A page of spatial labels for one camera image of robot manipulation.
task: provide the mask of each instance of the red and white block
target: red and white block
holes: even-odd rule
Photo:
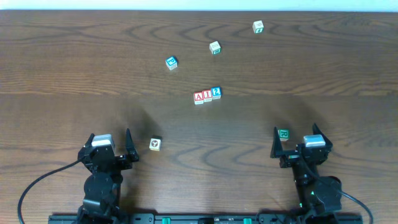
[[[193,93],[193,101],[195,102],[195,105],[203,104],[205,102],[203,92]]]
[[[202,93],[203,93],[203,101],[205,103],[213,100],[213,95],[211,94],[211,90],[203,90]]]

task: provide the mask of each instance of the white wall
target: white wall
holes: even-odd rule
[[[398,12],[398,0],[0,0],[0,9]]]

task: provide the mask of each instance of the wire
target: wire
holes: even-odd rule
[[[303,157],[302,150],[299,149],[298,152],[299,152],[299,156],[300,156],[301,160],[303,160],[305,170],[306,170],[313,178],[317,179],[319,182],[325,184],[326,186],[331,187],[333,190],[335,190],[335,191],[338,192],[339,194],[344,195],[345,197],[349,198],[349,199],[352,200],[353,202],[355,202],[355,203],[357,203],[358,205],[360,205],[361,207],[363,207],[363,208],[365,209],[365,211],[366,211],[366,212],[368,213],[368,215],[369,215],[369,224],[373,224],[373,215],[372,215],[372,212],[371,212],[371,210],[370,210],[364,203],[362,203],[360,200],[354,198],[353,196],[347,194],[346,192],[344,192],[344,191],[342,191],[342,190],[340,190],[340,189],[337,189],[337,188],[333,187],[333,186],[330,185],[328,182],[326,182],[326,181],[322,180],[321,178],[319,178],[319,176],[317,176],[316,174],[314,174],[314,173],[311,171],[311,169],[308,167],[308,165],[307,165],[307,163],[305,162],[305,159],[304,159],[304,157]]]
[[[21,197],[20,197],[20,199],[19,199],[19,202],[18,202],[18,219],[19,219],[19,222],[20,222],[21,224],[25,224],[24,219],[23,219],[23,217],[22,217],[22,201],[24,200],[24,197],[26,196],[27,192],[33,187],[33,185],[37,184],[39,181],[41,181],[42,179],[48,177],[48,176],[51,175],[51,174],[54,174],[54,173],[56,173],[56,172],[60,172],[60,171],[63,171],[63,170],[65,170],[65,169],[67,169],[67,168],[73,167],[74,165],[76,165],[76,164],[78,164],[79,162],[81,162],[83,159],[84,159],[84,157],[82,157],[81,159],[79,159],[79,160],[77,160],[76,162],[71,163],[71,164],[69,164],[69,165],[67,165],[67,166],[64,166],[64,167],[61,167],[61,168],[59,168],[59,169],[53,170],[53,171],[51,171],[51,172],[48,172],[48,173],[44,174],[43,176],[37,178],[37,179],[36,179],[35,181],[33,181],[29,186],[27,186],[27,188],[25,189],[24,193],[22,193],[22,195],[21,195]]]

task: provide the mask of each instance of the wooden block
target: wooden block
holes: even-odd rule
[[[211,102],[213,100],[213,95],[211,94],[211,90],[203,90],[203,99],[204,102]]]
[[[173,70],[173,69],[177,68],[177,60],[175,59],[175,57],[171,56],[168,59],[166,59],[166,65],[167,65],[167,68],[169,68],[170,70]]]
[[[211,88],[211,94],[213,96],[213,100],[217,100],[221,98],[221,88],[219,86]]]
[[[210,44],[210,51],[213,55],[221,53],[221,46],[218,41]]]
[[[253,31],[255,34],[262,33],[263,30],[264,25],[262,24],[262,21],[253,22]]]
[[[196,105],[203,104],[205,102],[203,99],[203,93],[202,92],[193,93],[193,101],[195,102]]]
[[[278,130],[279,133],[279,138],[281,141],[287,141],[289,140],[290,133],[288,129],[280,129]]]
[[[161,144],[162,144],[161,139],[151,138],[149,143],[149,149],[153,151],[160,151]]]

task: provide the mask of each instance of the wood plank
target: wood plank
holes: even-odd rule
[[[259,19],[266,33],[254,35]],[[313,122],[335,145],[321,175],[375,223],[395,222],[397,25],[386,13],[1,11],[0,223],[16,223],[27,185],[73,162],[90,133],[111,133],[121,153],[126,128],[141,161],[123,172],[122,209],[288,210],[299,200],[292,171],[269,158],[272,128],[290,129],[293,148]],[[217,85],[222,99],[193,104]],[[41,181],[26,223],[75,213],[88,176],[79,164]]]

